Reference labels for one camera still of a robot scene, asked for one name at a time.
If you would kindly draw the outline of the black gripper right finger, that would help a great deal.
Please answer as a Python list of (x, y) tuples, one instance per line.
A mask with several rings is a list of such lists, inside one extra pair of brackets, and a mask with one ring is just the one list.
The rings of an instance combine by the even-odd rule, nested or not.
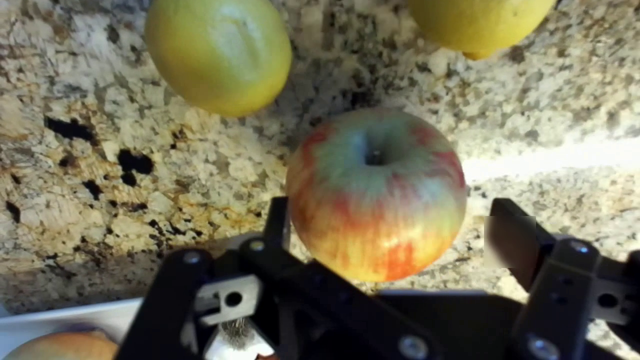
[(640, 252), (624, 261), (586, 239), (559, 237), (511, 197), (495, 197), (486, 242), (528, 299), (516, 316), (516, 360), (619, 360), (586, 338), (602, 320), (627, 346), (640, 350)]

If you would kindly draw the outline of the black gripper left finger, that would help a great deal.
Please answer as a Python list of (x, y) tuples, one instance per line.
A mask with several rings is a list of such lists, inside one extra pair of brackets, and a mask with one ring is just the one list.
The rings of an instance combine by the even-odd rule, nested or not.
[(288, 200), (270, 202), (261, 233), (238, 239), (215, 257), (203, 247), (183, 247), (165, 257), (117, 360), (206, 360), (222, 327), (246, 327), (276, 346), (278, 299), (251, 254), (281, 250), (288, 239)]

